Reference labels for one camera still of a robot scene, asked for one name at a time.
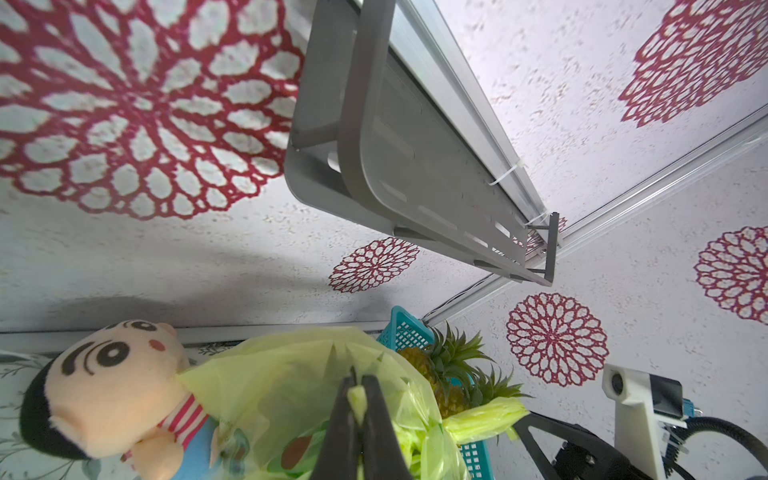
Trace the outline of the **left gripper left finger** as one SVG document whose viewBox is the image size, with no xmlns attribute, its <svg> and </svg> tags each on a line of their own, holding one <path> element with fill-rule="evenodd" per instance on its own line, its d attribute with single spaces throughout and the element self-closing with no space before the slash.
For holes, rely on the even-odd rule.
<svg viewBox="0 0 768 480">
<path fill-rule="evenodd" d="M 339 386 L 311 480 L 355 480 L 358 476 L 360 434 L 348 400 L 349 391 L 356 385 L 352 370 Z"/>
</svg>

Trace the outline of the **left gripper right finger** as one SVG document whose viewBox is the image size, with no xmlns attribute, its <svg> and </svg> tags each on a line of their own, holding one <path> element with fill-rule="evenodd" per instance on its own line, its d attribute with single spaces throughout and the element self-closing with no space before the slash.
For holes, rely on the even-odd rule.
<svg viewBox="0 0 768 480">
<path fill-rule="evenodd" d="M 367 409 L 362 426 L 363 471 L 366 480 L 412 480 L 398 443 L 378 379 L 362 377 Z"/>
</svg>

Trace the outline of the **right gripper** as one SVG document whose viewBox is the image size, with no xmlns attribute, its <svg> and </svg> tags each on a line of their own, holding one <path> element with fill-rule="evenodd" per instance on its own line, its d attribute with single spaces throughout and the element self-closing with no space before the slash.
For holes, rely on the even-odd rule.
<svg viewBox="0 0 768 480">
<path fill-rule="evenodd" d="M 579 425 L 533 412 L 513 429 L 544 479 L 649 479 L 623 454 Z"/>
</svg>

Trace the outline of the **pineapple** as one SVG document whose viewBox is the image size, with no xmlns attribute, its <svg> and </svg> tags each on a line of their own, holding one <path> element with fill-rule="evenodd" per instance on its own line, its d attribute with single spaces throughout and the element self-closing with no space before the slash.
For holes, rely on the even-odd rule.
<svg viewBox="0 0 768 480">
<path fill-rule="evenodd" d="M 468 338 L 450 326 L 444 331 L 430 327 L 429 331 L 432 343 L 402 348 L 398 353 L 428 381 L 441 416 L 449 418 L 470 408 L 470 389 L 477 371 L 470 361 L 490 358 L 482 350 L 479 333 Z"/>
<path fill-rule="evenodd" d="M 443 419 L 490 403 L 497 398 L 530 398 L 521 390 L 521 384 L 513 384 L 512 376 L 501 371 L 475 369 L 467 382 L 451 378 L 438 386 L 434 396 Z"/>
</svg>

